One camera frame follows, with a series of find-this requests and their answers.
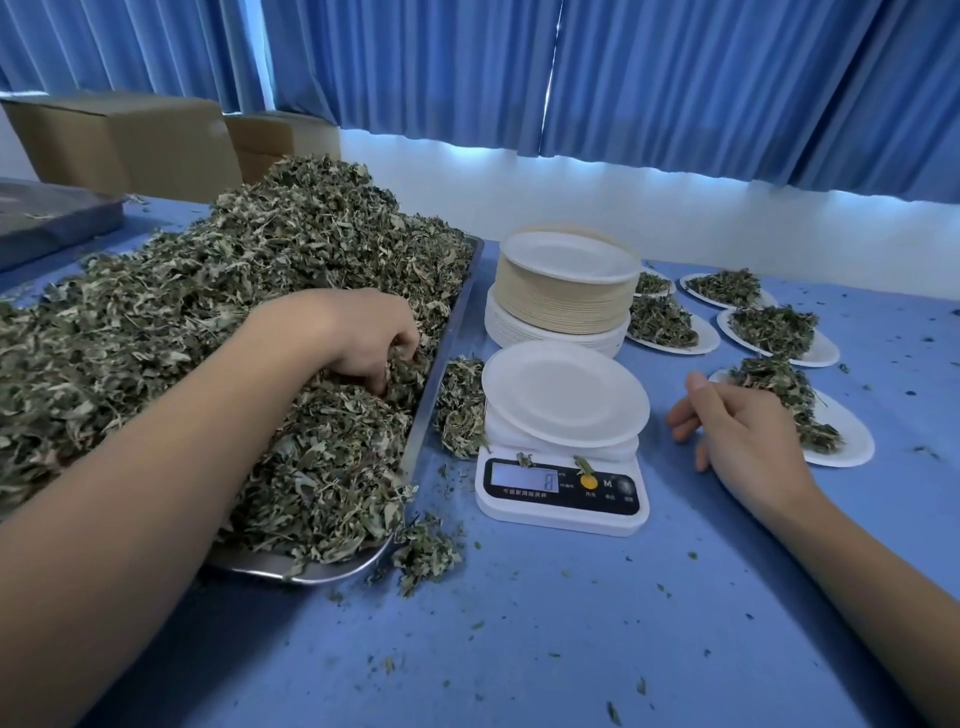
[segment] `stainless steel tray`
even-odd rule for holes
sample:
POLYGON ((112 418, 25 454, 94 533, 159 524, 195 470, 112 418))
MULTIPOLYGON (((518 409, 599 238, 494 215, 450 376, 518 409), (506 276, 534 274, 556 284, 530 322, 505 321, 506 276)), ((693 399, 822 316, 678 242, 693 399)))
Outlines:
MULTIPOLYGON (((446 362, 450 358, 453 345, 460 333, 460 324, 464 319, 470 290, 473 288, 473 281, 480 264, 480 255, 483 253, 483 240, 468 235, 467 241, 473 245, 473 258, 467 268, 464 287, 450 311, 450 318, 446 322, 444 335, 440 339, 440 346, 437 347, 437 356, 434 359, 433 368, 430 370, 430 376, 423 387, 423 397, 420 399, 413 424, 410 426, 407 445, 400 458, 400 475, 404 478, 412 478, 414 469, 417 467, 423 438, 426 437, 430 422, 433 419, 433 410, 437 403, 437 396, 440 394, 440 385, 444 381, 446 362)), ((218 569, 239 571, 268 579, 283 579, 295 584, 320 586, 349 579, 372 570, 387 553, 392 542, 393 539, 388 539, 382 546, 368 548, 357 554, 355 558, 340 564, 310 564, 297 576, 289 577, 286 574, 290 573, 294 560, 290 556, 271 553, 270 551, 249 551, 237 546, 215 545, 207 555, 206 562, 218 569)))

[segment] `paper plate with herbs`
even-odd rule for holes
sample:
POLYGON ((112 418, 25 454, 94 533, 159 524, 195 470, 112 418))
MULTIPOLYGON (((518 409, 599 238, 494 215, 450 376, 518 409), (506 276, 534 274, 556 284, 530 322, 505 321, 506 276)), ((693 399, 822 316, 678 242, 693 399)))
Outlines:
POLYGON ((677 292, 677 286, 673 280, 658 273, 653 268, 643 266, 640 271, 640 278, 636 282, 634 297, 639 296, 672 296, 677 292))
POLYGON ((817 330, 819 317, 792 306, 727 309, 717 314, 717 326, 733 341, 764 356, 781 355, 798 367, 829 367, 840 360, 840 349, 817 330))
POLYGON ((760 279, 747 268, 691 273, 680 279, 680 286, 694 298, 720 308, 777 305, 777 299, 760 287, 760 279))
POLYGON ((782 358, 748 358, 721 369, 710 381, 766 389, 793 413, 804 459, 811 465, 853 468, 874 457, 870 430, 840 402, 810 386, 806 375, 782 358))
POLYGON ((684 309, 672 296, 640 296, 630 307, 627 338, 659 352, 710 353, 720 334, 709 321, 684 309))

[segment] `blue tablecloth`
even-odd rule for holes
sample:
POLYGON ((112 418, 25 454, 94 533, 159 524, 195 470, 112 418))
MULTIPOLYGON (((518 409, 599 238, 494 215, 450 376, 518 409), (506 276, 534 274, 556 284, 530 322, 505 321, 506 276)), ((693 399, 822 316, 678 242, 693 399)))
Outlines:
MULTIPOLYGON (((129 249, 145 229, 204 213, 164 201, 128 207, 131 225, 98 246, 129 249)), ((75 256, 0 277, 0 289, 58 278, 75 256)), ((488 246, 456 353, 495 351, 483 330, 495 256, 488 246)), ((654 265, 672 278, 701 270, 654 265)), ((960 304, 782 279, 764 286, 821 316, 850 372, 810 378, 876 439, 870 463, 816 469, 817 480, 960 595, 960 304)), ((712 475, 693 471, 692 449, 663 424, 691 367, 710 373, 744 355, 724 339, 702 357, 631 343, 617 357, 653 408, 639 452, 651 517, 633 537, 486 518, 472 464, 447 457, 431 435, 417 508, 467 533, 465 562, 443 583, 409 599, 393 578, 356 583, 341 599, 205 570, 84 725, 609 726, 608 701, 625 726, 911 724, 896 686, 816 586, 712 475)))

